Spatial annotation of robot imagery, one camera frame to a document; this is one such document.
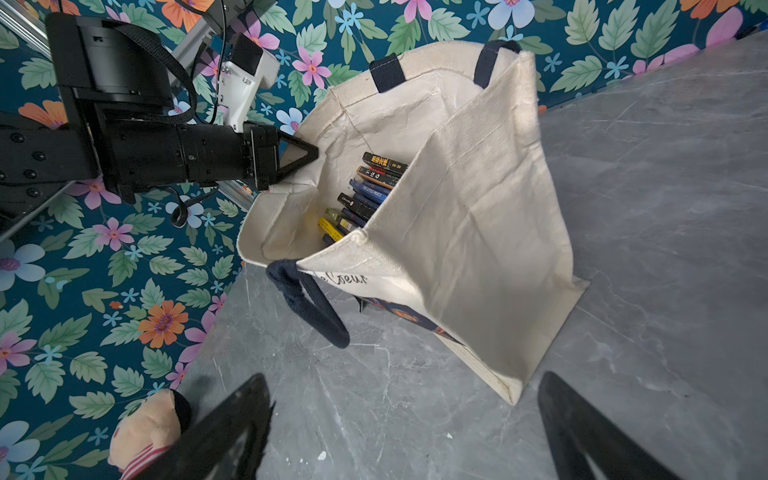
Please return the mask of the blue Little Prince book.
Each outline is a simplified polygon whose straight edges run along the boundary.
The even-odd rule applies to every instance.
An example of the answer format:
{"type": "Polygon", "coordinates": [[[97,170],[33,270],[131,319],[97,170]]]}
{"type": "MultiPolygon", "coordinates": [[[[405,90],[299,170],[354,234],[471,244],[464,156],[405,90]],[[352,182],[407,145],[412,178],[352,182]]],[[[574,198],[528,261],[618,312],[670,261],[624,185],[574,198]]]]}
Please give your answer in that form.
{"type": "Polygon", "coordinates": [[[366,182],[358,182],[356,180],[350,179],[349,185],[357,194],[376,203],[377,205],[382,204],[388,198],[387,192],[377,190],[366,182]]]}

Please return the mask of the brown black scroll cover book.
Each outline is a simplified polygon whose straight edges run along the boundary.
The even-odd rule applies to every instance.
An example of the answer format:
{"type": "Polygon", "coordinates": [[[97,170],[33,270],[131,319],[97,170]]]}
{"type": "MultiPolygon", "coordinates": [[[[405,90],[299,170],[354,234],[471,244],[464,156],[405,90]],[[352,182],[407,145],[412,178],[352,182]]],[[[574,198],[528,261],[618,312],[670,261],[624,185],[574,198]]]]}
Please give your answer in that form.
{"type": "Polygon", "coordinates": [[[399,181],[397,176],[381,173],[379,171],[363,166],[357,169],[357,174],[365,181],[369,181],[375,185],[378,185],[379,187],[386,188],[388,190],[392,190],[399,181]]]}

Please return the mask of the yellow spine book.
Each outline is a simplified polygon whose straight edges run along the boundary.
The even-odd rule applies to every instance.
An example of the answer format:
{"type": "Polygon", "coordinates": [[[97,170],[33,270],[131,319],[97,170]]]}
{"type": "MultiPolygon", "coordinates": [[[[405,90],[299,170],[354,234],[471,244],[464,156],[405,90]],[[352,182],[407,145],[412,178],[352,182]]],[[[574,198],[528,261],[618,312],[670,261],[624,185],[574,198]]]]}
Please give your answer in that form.
{"type": "Polygon", "coordinates": [[[344,234],[325,217],[321,217],[318,220],[318,226],[333,242],[338,242],[344,238],[344,234]]]}

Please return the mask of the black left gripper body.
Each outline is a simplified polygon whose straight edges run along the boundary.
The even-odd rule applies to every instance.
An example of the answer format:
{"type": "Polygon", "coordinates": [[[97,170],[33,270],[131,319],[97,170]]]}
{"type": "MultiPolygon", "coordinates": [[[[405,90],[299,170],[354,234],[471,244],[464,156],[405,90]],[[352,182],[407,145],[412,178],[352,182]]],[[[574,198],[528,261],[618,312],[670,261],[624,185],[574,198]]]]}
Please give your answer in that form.
{"type": "Polygon", "coordinates": [[[271,125],[230,126],[182,122],[161,104],[99,102],[95,148],[107,190],[124,201],[152,188],[186,181],[212,186],[243,180],[254,188],[261,164],[277,163],[280,134],[271,125]]]}

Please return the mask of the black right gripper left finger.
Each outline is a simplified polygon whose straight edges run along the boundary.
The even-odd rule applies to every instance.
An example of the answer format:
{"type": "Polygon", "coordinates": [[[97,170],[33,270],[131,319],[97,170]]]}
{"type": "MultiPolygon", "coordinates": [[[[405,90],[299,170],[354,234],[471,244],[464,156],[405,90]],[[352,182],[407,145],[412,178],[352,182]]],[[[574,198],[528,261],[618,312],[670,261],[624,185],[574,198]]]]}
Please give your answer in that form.
{"type": "Polygon", "coordinates": [[[250,377],[138,479],[255,479],[265,455],[274,403],[263,374],[250,377]]]}

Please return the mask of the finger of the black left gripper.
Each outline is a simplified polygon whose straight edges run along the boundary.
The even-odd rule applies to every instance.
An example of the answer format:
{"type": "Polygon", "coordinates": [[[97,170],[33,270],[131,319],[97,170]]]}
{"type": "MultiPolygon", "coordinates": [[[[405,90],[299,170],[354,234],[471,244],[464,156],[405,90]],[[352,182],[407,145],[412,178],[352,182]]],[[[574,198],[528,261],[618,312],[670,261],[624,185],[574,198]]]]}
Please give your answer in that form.
{"type": "Polygon", "coordinates": [[[277,184],[286,180],[290,175],[317,160],[318,157],[319,149],[314,144],[282,130],[277,130],[272,183],[277,184]]]}

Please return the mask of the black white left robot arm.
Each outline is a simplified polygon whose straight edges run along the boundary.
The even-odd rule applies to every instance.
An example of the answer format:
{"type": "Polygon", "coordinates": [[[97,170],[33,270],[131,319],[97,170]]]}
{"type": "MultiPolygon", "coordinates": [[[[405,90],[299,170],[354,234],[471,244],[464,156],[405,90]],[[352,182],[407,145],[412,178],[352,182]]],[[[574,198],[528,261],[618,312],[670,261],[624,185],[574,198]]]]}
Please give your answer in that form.
{"type": "Polygon", "coordinates": [[[66,114],[50,128],[1,117],[1,224],[10,227],[74,181],[101,179],[127,203],[185,181],[242,180],[265,191],[315,161],[316,146],[248,120],[279,64],[244,35],[224,43],[212,119],[196,119],[195,61],[134,23],[53,13],[45,22],[66,114]]]}

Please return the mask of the blue green spine book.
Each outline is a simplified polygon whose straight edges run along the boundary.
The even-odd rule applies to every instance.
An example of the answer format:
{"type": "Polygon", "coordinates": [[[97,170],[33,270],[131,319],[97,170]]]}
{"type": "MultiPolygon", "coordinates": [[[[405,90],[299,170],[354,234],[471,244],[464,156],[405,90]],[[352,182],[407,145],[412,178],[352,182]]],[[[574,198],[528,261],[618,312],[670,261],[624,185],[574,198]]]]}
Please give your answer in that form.
{"type": "Polygon", "coordinates": [[[358,225],[345,216],[340,210],[328,207],[325,210],[326,216],[334,222],[337,229],[344,235],[358,228],[358,225]]]}

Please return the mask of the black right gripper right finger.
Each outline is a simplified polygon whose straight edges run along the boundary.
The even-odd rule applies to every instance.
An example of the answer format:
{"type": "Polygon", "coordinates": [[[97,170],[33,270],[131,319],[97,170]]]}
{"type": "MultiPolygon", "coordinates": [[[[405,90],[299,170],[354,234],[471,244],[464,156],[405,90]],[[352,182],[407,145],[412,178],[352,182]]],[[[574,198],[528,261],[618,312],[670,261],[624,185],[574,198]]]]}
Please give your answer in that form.
{"type": "Polygon", "coordinates": [[[543,374],[537,401],[560,479],[676,479],[672,472],[552,371],[543,374]]]}

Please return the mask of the pink plush pig toy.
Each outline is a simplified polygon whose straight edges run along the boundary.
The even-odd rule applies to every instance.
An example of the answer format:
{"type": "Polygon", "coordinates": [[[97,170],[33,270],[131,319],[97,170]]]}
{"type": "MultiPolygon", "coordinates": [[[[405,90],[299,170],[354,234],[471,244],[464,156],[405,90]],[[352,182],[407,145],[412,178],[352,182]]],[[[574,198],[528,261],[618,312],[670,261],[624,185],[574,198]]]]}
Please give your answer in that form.
{"type": "Polygon", "coordinates": [[[107,461],[121,479],[133,479],[168,451],[189,428],[192,408],[172,389],[162,389],[140,403],[117,425],[107,461]]]}

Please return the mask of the cream canvas tote bag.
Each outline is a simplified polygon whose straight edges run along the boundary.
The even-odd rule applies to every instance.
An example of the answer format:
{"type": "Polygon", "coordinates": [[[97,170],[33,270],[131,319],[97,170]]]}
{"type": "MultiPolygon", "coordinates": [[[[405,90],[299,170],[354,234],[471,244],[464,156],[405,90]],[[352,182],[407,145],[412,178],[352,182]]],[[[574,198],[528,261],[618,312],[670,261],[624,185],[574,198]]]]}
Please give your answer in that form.
{"type": "Polygon", "coordinates": [[[286,260],[438,335],[516,404],[586,290],[541,143],[536,59],[513,42],[436,42],[328,90],[298,129],[318,158],[259,194],[240,257],[286,260]],[[365,154],[405,166],[366,224],[320,221],[365,154]]]}

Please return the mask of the black book gold title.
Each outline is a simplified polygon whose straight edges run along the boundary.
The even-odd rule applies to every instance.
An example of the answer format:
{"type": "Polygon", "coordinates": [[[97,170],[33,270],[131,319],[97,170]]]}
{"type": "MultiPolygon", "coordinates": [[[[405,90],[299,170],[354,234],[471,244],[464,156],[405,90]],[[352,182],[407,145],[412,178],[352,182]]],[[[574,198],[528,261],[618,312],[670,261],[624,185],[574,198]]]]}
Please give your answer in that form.
{"type": "Polygon", "coordinates": [[[408,165],[405,163],[382,157],[371,152],[364,152],[362,160],[370,168],[377,169],[396,177],[401,177],[408,168],[408,165]]]}

